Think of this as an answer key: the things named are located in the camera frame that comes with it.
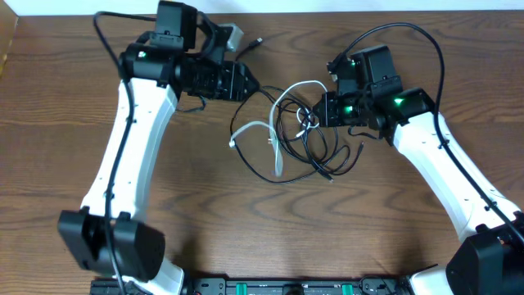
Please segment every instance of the cable connector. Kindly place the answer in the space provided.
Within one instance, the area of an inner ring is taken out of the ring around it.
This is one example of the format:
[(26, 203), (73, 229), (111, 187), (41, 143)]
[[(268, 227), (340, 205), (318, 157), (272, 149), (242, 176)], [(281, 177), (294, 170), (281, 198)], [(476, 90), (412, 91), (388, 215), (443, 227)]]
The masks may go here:
[(330, 61), (326, 64), (327, 71), (331, 74), (337, 71), (338, 63), (341, 61), (341, 59), (345, 56), (345, 54), (342, 54), (342, 52), (338, 53), (337, 57), (333, 61)]
[(264, 40), (263, 40), (262, 38), (259, 37), (259, 38), (257, 38), (256, 40), (249, 42), (248, 47), (249, 47), (249, 48), (255, 48), (255, 47), (261, 45), (262, 42), (264, 42)]

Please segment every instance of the tangled cable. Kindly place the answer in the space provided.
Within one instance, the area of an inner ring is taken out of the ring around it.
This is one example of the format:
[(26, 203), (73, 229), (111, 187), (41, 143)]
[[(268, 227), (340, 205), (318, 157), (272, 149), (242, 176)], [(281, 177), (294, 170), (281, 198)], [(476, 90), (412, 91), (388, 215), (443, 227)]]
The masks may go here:
[[(289, 91), (300, 85), (300, 84), (311, 84), (311, 83), (317, 83), (321, 84), (318, 81), (303, 81), (299, 82), (297, 84), (293, 84), (290, 88), (287, 90), (283, 90), (281, 88), (277, 88), (274, 86), (264, 86), (262, 87), (258, 93), (262, 93), (273, 105), (271, 108), (271, 112), (269, 113), (269, 123), (265, 123), (262, 121), (252, 121), (250, 123), (247, 123), (246, 125), (243, 125), (240, 129), (233, 132), (233, 123), (237, 119), (238, 113), (240, 110), (244, 107), (246, 102), (249, 100), (245, 100), (242, 102), (242, 104), (238, 107), (238, 109), (235, 111), (235, 114), (233, 115), (231, 119), (231, 124), (229, 126), (229, 130), (231, 133), (231, 138), (229, 142), (229, 146), (231, 148), (236, 148), (238, 155), (242, 159), (242, 161), (246, 164), (247, 168), (249, 168), (255, 175), (260, 177), (261, 179), (271, 183), (271, 184), (290, 184), (294, 183), (298, 180), (305, 179), (307, 177), (310, 177), (311, 175), (315, 173), (319, 173), (322, 177), (326, 178), (330, 182), (333, 181), (332, 176), (334, 175), (343, 175), (347, 172), (349, 172), (354, 166), (357, 160), (359, 159), (360, 153), (362, 152), (364, 148), (364, 142), (361, 142), (359, 145), (359, 149), (357, 151), (357, 154), (355, 156), (355, 159), (351, 162), (350, 165), (347, 166), (348, 162), (350, 161), (350, 147), (347, 144), (342, 145), (341, 147), (338, 147), (339, 145), (339, 137), (338, 137), (338, 130), (337, 128), (333, 128), (333, 132), (335, 135), (335, 144), (331, 152), (329, 152), (328, 147), (328, 141), (326, 140), (323, 131), (318, 128), (318, 121), (314, 113), (312, 112), (312, 109), (310, 106), (308, 106), (307, 103), (299, 99), (298, 97), (294, 96), (293, 94), (290, 94)], [(280, 95), (277, 99), (269, 92), (269, 91), (276, 91), (279, 92)], [(277, 111), (276, 119), (273, 121), (273, 113)], [(284, 123), (282, 115), (284, 113), (294, 113), (296, 114), (296, 118), (299, 121), (299, 128), (300, 132), (293, 136), (289, 137), (287, 132), (284, 130)], [(280, 149), (282, 149), (289, 157), (301, 161), (305, 164), (309, 164), (313, 167), (313, 170), (309, 172), (308, 174), (288, 179), (288, 180), (282, 180), (282, 181), (275, 181), (268, 179), (267, 177), (260, 174), (253, 166), (247, 161), (247, 159), (242, 154), (242, 151), (238, 144), (235, 141), (235, 138), (244, 132), (247, 128), (254, 126), (254, 125), (262, 125), (265, 128), (269, 129), (269, 137), (270, 142), (273, 146), (273, 151), (275, 153), (275, 175), (280, 176), (282, 175), (282, 153), (280, 152)], [(319, 137), (322, 140), (323, 143), (323, 152), (321, 152), (321, 156), (315, 156), (309, 149), (309, 134), (311, 131), (316, 131), (319, 135)], [(304, 148), (304, 153), (300, 153), (296, 150), (295, 147), (293, 147), (294, 142), (302, 142), (302, 146)], [(328, 165), (344, 150), (347, 149), (346, 156), (343, 158), (342, 163), (335, 167), (331, 168)]]

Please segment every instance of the wood grain surface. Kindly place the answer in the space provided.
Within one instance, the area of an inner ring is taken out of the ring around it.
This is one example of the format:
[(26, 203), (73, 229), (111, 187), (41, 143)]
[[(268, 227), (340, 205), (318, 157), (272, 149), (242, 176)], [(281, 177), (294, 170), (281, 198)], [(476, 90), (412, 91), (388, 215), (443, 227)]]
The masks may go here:
[[(484, 11), (211, 19), (236, 22), (246, 33), (242, 45), (264, 38), (243, 61), (262, 84), (281, 88), (318, 79), (334, 89), (326, 62), (358, 35), (392, 21), (421, 25), (445, 56), (441, 110), (449, 127), (486, 177), (524, 207), (523, 16)], [(117, 52), (151, 27), (102, 21)], [(405, 88), (420, 86), (435, 95), (437, 59), (428, 41), (410, 29), (390, 29), (359, 48), (379, 43), (390, 46)], [(118, 83), (91, 17), (20, 19), (0, 80), (0, 293), (88, 292), (93, 273), (75, 264), (56, 222), (61, 210), (79, 208), (97, 173)], [(298, 93), (313, 104), (321, 89), (306, 86)], [(180, 106), (198, 103), (182, 97)], [(347, 278), (407, 274), (446, 263), (455, 253), (459, 241), (443, 207), (384, 141), (366, 141), (356, 167), (333, 184), (315, 175), (274, 186), (228, 148), (236, 107), (212, 101), (202, 113), (177, 113), (165, 132), (148, 213), (175, 264), (231, 277)], [(269, 107), (265, 98), (252, 98), (236, 127), (267, 119)], [(341, 137), (356, 150), (357, 138)], [(254, 129), (238, 143), (270, 175), (267, 132)], [(288, 159), (285, 165), (286, 177), (310, 169)]]

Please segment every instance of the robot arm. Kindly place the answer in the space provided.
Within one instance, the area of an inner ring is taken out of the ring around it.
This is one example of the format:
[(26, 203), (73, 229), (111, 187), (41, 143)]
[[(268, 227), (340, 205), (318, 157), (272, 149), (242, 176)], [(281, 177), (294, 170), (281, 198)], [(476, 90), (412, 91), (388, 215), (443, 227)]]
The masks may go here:
[(447, 147), (487, 197), (508, 217), (495, 214), (442, 147), (435, 103), (421, 88), (403, 91), (387, 46), (366, 48), (328, 69), (337, 91), (314, 107), (321, 126), (368, 126), (405, 155), (428, 182), (463, 243), (451, 262), (409, 278), (415, 294), (519, 293), (522, 284), (524, 215), (477, 169), (451, 135), (441, 114)]
[[(80, 206), (89, 207), (89, 214), (95, 216), (104, 216), (105, 213), (104, 192), (129, 113), (123, 83), (119, 87), (118, 111), (106, 153), (97, 178)], [(134, 122), (115, 177), (111, 214), (116, 219), (121, 212), (127, 212), (132, 220), (146, 222), (149, 185), (156, 154), (178, 98), (171, 86), (158, 87), (155, 80), (132, 78), (129, 84), (135, 103)]]
[[(466, 167), (468, 173), (497, 202), (499, 209), (511, 220), (519, 208), (500, 193), (477, 169), (468, 155), (459, 146), (440, 118), (440, 129), (449, 140), (448, 146), (453, 154)], [(493, 229), (503, 225), (503, 221), (492, 211), (485, 210), (486, 203), (466, 180), (448, 154), (440, 146), (433, 125), (433, 114), (430, 112), (409, 118), (409, 123), (398, 126), (393, 143), (397, 150), (406, 156), (427, 181), (440, 203), (448, 213), (458, 239), (463, 242), (467, 237), (477, 234), (478, 225)]]
[[(188, 53), (195, 47), (197, 27), (207, 39), (201, 52)], [(154, 294), (181, 293), (182, 269), (164, 258), (164, 235), (145, 224), (151, 175), (162, 135), (181, 92), (241, 102), (258, 90), (258, 81), (243, 63), (224, 60), (224, 53), (235, 51), (242, 35), (235, 24), (216, 25), (193, 7), (161, 1), (155, 31), (147, 37), (144, 34), (120, 54), (119, 70), (130, 78), (134, 104), (129, 105), (123, 80), (115, 124), (97, 177), (80, 211), (63, 211), (58, 222), (59, 233), (81, 268), (115, 273), (114, 257), (123, 281), (131, 284), (127, 289), (138, 286)], [(133, 123), (112, 189), (110, 218), (115, 223), (107, 233), (103, 217), (106, 187), (130, 107)]]

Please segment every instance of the white wall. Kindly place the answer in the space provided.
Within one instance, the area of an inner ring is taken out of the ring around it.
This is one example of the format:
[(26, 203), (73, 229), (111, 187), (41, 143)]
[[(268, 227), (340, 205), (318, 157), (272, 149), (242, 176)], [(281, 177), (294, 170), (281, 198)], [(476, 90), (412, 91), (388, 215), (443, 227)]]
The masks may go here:
[[(19, 16), (154, 14), (158, 0), (5, 0)], [(182, 0), (206, 13), (524, 9), (524, 0)]]

